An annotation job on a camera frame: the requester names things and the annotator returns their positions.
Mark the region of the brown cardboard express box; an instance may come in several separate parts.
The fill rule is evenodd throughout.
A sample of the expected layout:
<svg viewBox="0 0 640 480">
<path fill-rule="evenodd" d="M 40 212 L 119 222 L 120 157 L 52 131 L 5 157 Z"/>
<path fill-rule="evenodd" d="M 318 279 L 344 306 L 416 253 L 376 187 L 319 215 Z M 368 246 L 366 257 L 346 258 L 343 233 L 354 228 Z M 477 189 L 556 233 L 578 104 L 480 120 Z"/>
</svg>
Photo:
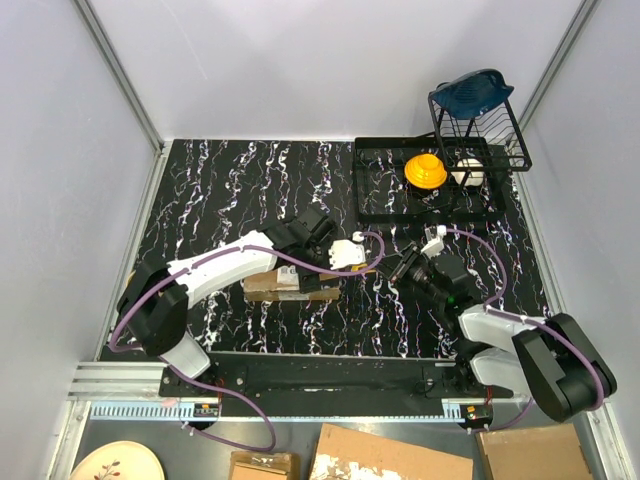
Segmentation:
<svg viewBox="0 0 640 480">
<path fill-rule="evenodd" d="M 341 295 L 336 275 L 311 272 L 301 277 L 294 265 L 247 277 L 243 290 L 250 302 L 331 301 Z"/>
</svg>

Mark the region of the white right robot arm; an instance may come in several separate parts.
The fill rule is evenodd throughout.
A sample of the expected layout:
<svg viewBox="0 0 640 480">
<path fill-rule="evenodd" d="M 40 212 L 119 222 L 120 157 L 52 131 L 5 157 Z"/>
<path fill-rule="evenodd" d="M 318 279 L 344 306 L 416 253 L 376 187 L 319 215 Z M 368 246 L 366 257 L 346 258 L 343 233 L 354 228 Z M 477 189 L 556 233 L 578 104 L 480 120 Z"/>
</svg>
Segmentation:
<svg viewBox="0 0 640 480">
<path fill-rule="evenodd" d="M 410 247 L 390 279 L 414 288 L 459 340 L 454 384 L 466 396 L 499 387 L 532 399 L 556 422 L 599 408 L 617 379 L 569 314 L 527 317 L 486 306 L 462 259 Z"/>
</svg>

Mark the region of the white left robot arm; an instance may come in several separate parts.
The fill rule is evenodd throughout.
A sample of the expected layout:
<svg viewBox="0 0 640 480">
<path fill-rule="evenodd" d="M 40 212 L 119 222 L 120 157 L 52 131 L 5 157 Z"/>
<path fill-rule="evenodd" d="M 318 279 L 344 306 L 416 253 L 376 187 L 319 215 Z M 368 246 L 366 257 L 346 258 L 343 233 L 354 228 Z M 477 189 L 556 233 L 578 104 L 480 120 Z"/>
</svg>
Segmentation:
<svg viewBox="0 0 640 480">
<path fill-rule="evenodd" d="M 310 207 L 191 258 L 143 261 L 118 301 L 118 323 L 109 348 L 114 353 L 140 349 L 181 373 L 181 384 L 193 395 L 208 394 L 216 372 L 187 331 L 190 309 L 215 292 L 285 262 L 302 262 L 307 273 L 326 268 L 336 229 L 327 214 Z"/>
</svg>

